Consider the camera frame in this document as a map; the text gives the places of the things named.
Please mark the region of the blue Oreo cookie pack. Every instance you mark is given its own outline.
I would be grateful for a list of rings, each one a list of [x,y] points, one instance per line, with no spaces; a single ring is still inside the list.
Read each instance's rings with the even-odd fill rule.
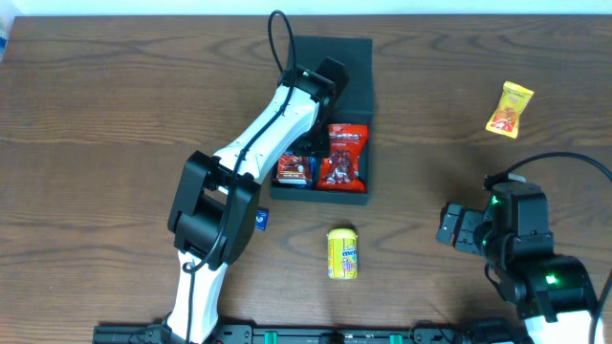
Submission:
[[[309,172],[310,172],[310,180],[308,181],[308,186],[310,189],[314,189],[317,182],[317,167],[318,162],[316,157],[309,157]]]

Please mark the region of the red cookie carton box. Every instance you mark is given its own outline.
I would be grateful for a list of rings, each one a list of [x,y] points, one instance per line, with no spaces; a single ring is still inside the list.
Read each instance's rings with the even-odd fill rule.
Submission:
[[[274,181],[294,188],[309,188],[309,163],[306,156],[283,154],[276,165]]]

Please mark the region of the red Hacks candy bag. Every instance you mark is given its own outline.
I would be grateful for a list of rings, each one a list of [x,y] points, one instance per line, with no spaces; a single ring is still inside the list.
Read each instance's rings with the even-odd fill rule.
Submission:
[[[328,126],[330,154],[321,160],[316,190],[365,193],[360,178],[361,152],[368,139],[362,124],[334,123]]]

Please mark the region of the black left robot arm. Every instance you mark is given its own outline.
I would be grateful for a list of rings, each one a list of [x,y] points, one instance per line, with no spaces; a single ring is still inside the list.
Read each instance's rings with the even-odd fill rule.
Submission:
[[[186,161],[167,226],[181,274],[173,311],[163,324],[167,343],[202,343],[214,330],[228,266],[255,229],[261,184],[281,156],[330,153],[329,117],[348,83],[346,67],[331,57],[311,71],[283,71],[270,104],[233,142]]]

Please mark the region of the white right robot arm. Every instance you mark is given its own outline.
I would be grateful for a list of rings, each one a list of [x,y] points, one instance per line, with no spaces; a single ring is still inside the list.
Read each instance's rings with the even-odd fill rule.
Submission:
[[[516,308],[525,329],[499,325],[474,331],[472,342],[602,343],[601,305],[585,265],[557,254],[542,189],[506,173],[487,177],[490,198],[482,210],[447,203],[436,239],[480,256],[501,299]]]

